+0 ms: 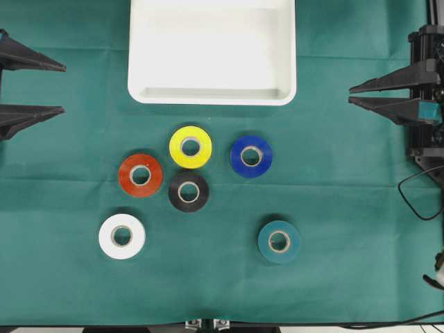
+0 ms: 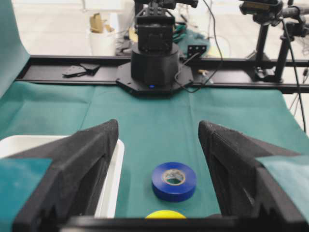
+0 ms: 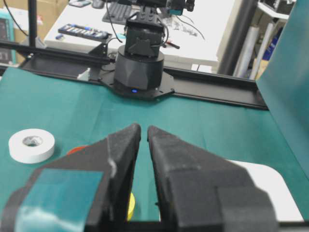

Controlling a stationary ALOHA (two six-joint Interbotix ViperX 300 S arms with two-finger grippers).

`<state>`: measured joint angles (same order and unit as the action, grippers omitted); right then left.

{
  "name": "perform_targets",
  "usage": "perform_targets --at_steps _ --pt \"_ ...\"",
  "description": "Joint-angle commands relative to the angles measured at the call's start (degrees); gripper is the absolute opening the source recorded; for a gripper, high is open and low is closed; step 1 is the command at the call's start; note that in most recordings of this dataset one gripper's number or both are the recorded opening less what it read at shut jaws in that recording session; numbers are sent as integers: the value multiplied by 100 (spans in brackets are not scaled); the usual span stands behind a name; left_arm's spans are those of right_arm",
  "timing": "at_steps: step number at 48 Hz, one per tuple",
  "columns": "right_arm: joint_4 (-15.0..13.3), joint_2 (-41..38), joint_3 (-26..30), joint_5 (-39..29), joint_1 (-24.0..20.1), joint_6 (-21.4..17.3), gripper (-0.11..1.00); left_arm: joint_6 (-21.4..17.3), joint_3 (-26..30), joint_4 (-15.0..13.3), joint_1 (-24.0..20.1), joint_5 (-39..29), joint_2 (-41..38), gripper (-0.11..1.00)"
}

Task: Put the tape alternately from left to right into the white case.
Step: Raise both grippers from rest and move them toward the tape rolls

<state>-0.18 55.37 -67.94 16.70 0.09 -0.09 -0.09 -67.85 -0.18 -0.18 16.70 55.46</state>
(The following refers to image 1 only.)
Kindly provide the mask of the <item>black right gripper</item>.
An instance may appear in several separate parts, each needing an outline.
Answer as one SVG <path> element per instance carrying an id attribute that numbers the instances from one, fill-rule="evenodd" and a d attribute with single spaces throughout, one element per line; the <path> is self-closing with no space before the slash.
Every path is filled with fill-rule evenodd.
<path id="1" fill-rule="evenodd" d="M 355 97 L 348 102 L 407 130 L 407 155 L 422 170 L 443 169 L 443 25 L 409 35 L 411 66 L 351 87 L 349 93 L 410 89 L 410 98 Z M 432 74 L 437 79 L 432 83 Z"/>

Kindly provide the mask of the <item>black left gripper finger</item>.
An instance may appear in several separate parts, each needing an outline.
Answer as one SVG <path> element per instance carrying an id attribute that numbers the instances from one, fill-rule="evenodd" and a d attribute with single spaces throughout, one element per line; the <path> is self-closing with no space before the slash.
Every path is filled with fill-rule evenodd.
<path id="1" fill-rule="evenodd" d="M 9 140 L 19 131 L 64 112 L 62 106 L 1 105 L 1 140 Z"/>
<path id="2" fill-rule="evenodd" d="M 1 29 L 1 69 L 66 72 L 65 65 L 12 39 L 4 29 Z"/>

